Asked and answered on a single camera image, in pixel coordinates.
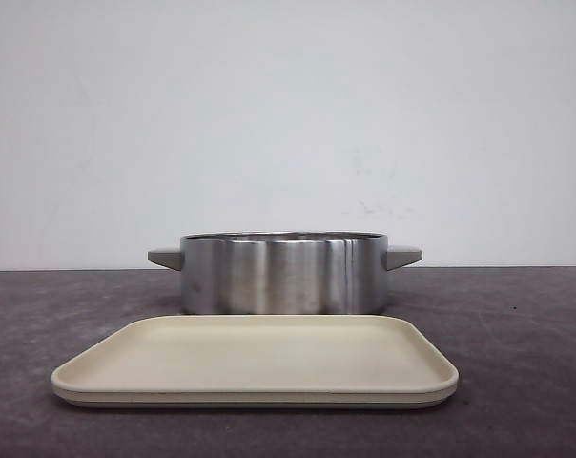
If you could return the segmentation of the cream rectangular plastic tray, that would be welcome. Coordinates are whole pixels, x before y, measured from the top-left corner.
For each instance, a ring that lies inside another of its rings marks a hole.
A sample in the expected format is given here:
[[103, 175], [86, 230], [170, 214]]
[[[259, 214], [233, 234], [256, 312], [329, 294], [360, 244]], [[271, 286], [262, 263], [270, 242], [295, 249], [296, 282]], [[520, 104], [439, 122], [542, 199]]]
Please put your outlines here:
[[134, 408], [423, 408], [458, 381], [413, 324], [374, 315], [149, 318], [51, 375], [71, 404]]

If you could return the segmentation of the stainless steel steamer pot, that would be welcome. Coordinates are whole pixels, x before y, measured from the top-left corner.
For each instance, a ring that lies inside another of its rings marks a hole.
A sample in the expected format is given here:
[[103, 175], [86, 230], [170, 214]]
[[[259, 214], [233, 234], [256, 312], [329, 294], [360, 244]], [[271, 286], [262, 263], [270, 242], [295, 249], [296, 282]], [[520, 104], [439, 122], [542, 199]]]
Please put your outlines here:
[[379, 233], [216, 233], [184, 236], [148, 259], [179, 273], [186, 313], [343, 315], [383, 309], [389, 272], [422, 250]]

